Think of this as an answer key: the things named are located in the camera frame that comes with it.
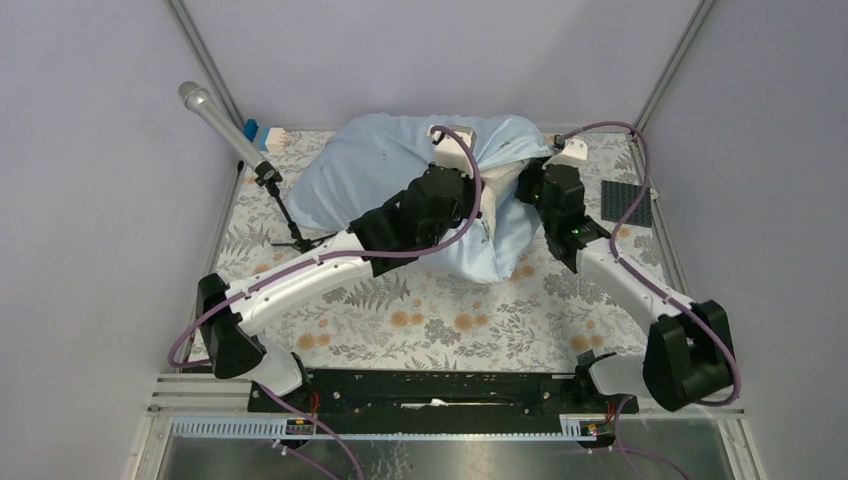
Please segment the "cream white pillow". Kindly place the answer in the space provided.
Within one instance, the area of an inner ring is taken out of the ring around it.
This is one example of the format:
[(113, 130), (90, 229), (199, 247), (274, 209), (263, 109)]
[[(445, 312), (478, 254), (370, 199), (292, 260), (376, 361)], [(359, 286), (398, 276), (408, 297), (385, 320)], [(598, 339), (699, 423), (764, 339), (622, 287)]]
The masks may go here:
[(495, 238), (498, 207), (517, 185), (518, 178), (528, 163), (528, 160), (520, 160), (486, 168), (481, 172), (484, 187), (481, 194), (480, 210), (482, 212), (482, 225), (488, 241), (493, 241)]

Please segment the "light blue pillowcase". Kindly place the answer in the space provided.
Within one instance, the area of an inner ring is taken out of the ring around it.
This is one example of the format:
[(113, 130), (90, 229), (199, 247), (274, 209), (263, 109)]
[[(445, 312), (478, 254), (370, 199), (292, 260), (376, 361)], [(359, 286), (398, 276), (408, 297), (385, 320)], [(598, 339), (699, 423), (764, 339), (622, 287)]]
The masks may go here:
[[(433, 125), (471, 127), (481, 172), (552, 154), (542, 132), (520, 116), (368, 114), (332, 136), (292, 185), (285, 200), (292, 218), (307, 229), (340, 231), (380, 206), (432, 161), (434, 146), (428, 132)], [(480, 218), (458, 242), (421, 258), (421, 264), (475, 283), (509, 280), (540, 226), (535, 210), (515, 198), (516, 187), (498, 207), (493, 241), (486, 239)]]

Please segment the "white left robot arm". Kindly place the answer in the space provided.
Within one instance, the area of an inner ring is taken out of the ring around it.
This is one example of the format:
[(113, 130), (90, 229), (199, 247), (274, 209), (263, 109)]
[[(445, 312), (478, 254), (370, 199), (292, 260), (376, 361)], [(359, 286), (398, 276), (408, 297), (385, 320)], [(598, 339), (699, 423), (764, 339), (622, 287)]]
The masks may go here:
[(477, 217), (479, 174), (429, 166), (408, 187), (367, 211), (315, 249), (251, 278), (203, 277), (199, 329), (218, 379), (265, 384), (288, 411), (309, 401), (299, 357), (265, 346), (259, 336), (283, 313), (348, 283), (373, 279), (458, 241)]

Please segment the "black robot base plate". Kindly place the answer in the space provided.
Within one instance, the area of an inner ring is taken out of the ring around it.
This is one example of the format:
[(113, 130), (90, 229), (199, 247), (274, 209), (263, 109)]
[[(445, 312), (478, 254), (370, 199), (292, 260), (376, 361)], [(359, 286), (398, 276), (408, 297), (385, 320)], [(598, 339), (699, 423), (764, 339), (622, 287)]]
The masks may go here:
[(585, 375), (310, 368), (305, 385), (284, 401), (324, 423), (334, 418), (447, 418), (596, 415), (622, 404)]

